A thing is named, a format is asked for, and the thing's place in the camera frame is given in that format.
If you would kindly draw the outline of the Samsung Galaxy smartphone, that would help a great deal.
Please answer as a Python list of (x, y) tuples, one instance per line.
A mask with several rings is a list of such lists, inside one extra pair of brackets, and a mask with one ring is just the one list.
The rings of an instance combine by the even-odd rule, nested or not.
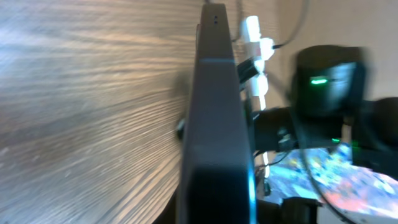
[(205, 4), (201, 11), (177, 221), (256, 222), (253, 158), (224, 4)]

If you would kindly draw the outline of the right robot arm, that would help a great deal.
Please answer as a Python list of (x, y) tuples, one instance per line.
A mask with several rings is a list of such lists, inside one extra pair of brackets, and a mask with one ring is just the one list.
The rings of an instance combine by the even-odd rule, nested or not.
[(295, 56), (289, 106), (254, 113), (254, 148), (289, 151), (338, 145), (351, 127), (352, 162), (397, 178), (397, 97), (365, 99), (365, 47), (316, 45)]

